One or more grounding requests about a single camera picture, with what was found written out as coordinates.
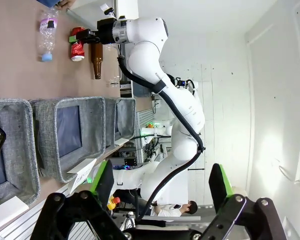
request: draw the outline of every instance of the gray fabric bin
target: gray fabric bin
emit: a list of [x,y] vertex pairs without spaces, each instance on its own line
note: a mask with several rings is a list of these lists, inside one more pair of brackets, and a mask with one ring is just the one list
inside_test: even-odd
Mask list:
[[[67,173],[69,170],[84,159],[98,158],[105,152],[106,114],[103,97],[36,100],[32,102],[32,107],[36,120],[37,155],[39,155],[39,167],[43,176],[68,183],[76,176]],[[60,116],[66,119],[62,131],[58,129],[58,126],[61,126],[58,122]],[[70,146],[67,146],[70,151],[67,151],[64,146],[62,148],[65,150],[61,151],[59,147],[64,142],[60,142],[63,137],[60,134],[80,139],[70,142]]]
[[0,127],[6,133],[1,151],[6,181],[0,184],[0,204],[17,196],[29,206],[40,193],[30,103],[23,99],[0,99]]
[[134,98],[105,98],[105,144],[113,146],[115,140],[129,139],[135,132],[136,100]]

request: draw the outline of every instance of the table surface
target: table surface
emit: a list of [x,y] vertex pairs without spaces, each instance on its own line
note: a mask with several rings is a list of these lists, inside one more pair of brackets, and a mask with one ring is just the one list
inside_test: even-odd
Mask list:
[[[119,73],[117,51],[103,46],[101,79],[94,79],[88,45],[84,60],[70,59],[69,34],[82,25],[65,12],[58,17],[53,61],[40,61],[39,22],[45,8],[35,0],[0,0],[0,98],[120,97],[120,89],[107,83]],[[101,159],[118,148],[108,150]],[[31,207],[64,185],[52,178],[41,178],[40,183],[40,197]]]

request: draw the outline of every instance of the plastic bottle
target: plastic bottle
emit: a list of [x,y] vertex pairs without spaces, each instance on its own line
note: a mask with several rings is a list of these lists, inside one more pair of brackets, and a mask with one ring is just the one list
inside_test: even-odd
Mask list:
[[55,47],[56,28],[58,24],[58,10],[48,8],[41,15],[40,22],[40,50],[42,51],[42,61],[52,61],[52,51]]
[[120,203],[120,198],[111,196],[109,198],[107,207],[109,210],[113,210],[116,207],[116,204],[118,204],[118,203]]

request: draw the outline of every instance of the person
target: person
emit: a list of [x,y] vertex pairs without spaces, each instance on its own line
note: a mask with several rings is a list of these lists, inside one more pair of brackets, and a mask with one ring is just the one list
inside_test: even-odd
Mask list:
[[55,5],[55,8],[58,10],[69,9],[75,3],[75,1],[76,0],[61,0]]
[[67,10],[75,3],[76,0],[37,0],[39,3],[46,5],[48,8],[55,7],[58,10]]
[[[119,197],[121,202],[132,204],[136,207],[135,197],[129,190],[116,190],[114,197]],[[143,213],[147,202],[142,198],[138,198],[139,213]],[[180,217],[183,213],[194,214],[198,210],[198,205],[195,201],[189,201],[188,204],[176,205],[157,205],[153,204],[152,208],[146,210],[146,216],[158,217]]]
[[198,205],[195,201],[189,201],[183,205],[157,205],[151,209],[151,216],[158,217],[180,217],[183,213],[195,214],[198,210]]

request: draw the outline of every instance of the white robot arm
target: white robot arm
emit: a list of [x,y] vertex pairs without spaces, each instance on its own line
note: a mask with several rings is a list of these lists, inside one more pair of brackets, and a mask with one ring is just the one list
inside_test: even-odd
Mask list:
[[[97,35],[102,44],[116,42],[135,45],[127,59],[133,75],[147,82],[147,86],[155,86],[158,94],[168,103],[178,119],[172,127],[172,154],[160,163],[152,162],[135,170],[113,171],[112,193],[116,189],[135,189],[141,186],[141,197],[156,201],[169,186],[163,184],[164,180],[174,176],[176,170],[186,166],[190,160],[195,161],[204,150],[198,136],[205,124],[202,106],[187,89],[176,88],[160,67],[159,57],[168,39],[168,30],[163,19],[153,17],[113,22],[105,19],[104,22],[98,22]],[[160,185],[164,187],[160,187],[160,191],[153,196]]]

